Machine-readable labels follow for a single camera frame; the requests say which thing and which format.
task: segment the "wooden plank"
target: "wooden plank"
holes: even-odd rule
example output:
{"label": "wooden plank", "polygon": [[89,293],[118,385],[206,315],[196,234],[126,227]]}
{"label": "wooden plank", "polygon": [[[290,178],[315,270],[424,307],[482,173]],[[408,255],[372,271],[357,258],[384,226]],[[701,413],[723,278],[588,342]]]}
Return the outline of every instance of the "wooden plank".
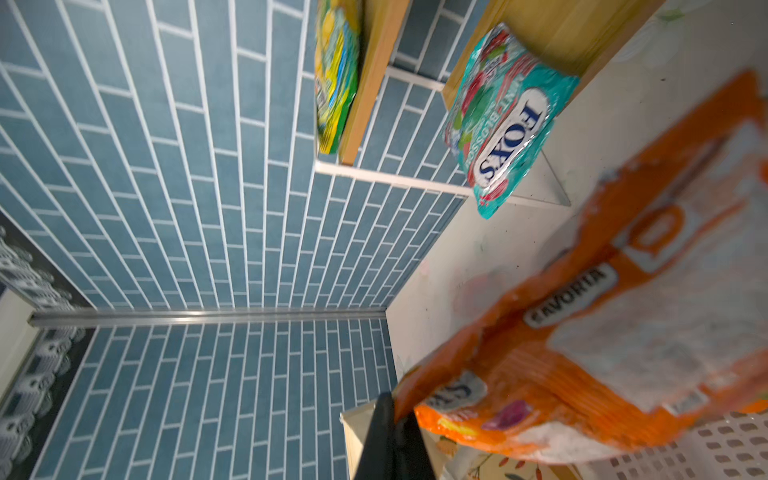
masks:
{"label": "wooden plank", "polygon": [[504,22],[544,63],[581,77],[574,96],[614,57],[664,0],[491,0],[462,52],[442,96],[453,105],[469,54]]}
{"label": "wooden plank", "polygon": [[339,144],[339,161],[345,165],[355,163],[357,151],[366,132],[368,120],[376,103],[376,95],[389,65],[389,56],[395,47],[400,27],[405,21],[409,0],[366,0],[362,60],[362,73],[357,95],[349,109],[349,116]]}

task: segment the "crinkled plastic packaging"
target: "crinkled plastic packaging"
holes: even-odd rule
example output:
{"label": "crinkled plastic packaging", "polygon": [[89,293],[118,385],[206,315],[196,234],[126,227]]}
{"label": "crinkled plastic packaging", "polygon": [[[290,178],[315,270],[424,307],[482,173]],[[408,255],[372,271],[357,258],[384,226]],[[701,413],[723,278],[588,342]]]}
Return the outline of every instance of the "crinkled plastic packaging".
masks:
{"label": "crinkled plastic packaging", "polygon": [[445,142],[489,218],[531,169],[578,78],[536,59],[503,23],[469,56]]}
{"label": "crinkled plastic packaging", "polygon": [[318,150],[335,154],[357,93],[359,0],[319,0],[315,48]]}
{"label": "crinkled plastic packaging", "polygon": [[752,72],[605,178],[571,248],[407,372],[396,418],[543,463],[665,445],[768,390]]}

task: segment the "orange candy bag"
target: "orange candy bag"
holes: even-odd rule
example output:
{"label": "orange candy bag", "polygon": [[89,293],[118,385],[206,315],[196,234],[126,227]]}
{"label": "orange candy bag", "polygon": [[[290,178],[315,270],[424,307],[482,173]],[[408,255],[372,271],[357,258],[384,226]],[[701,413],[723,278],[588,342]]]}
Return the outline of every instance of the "orange candy bag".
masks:
{"label": "orange candy bag", "polygon": [[396,418],[543,463],[663,445],[768,387],[768,156],[747,72],[629,160],[572,248],[406,373]]}

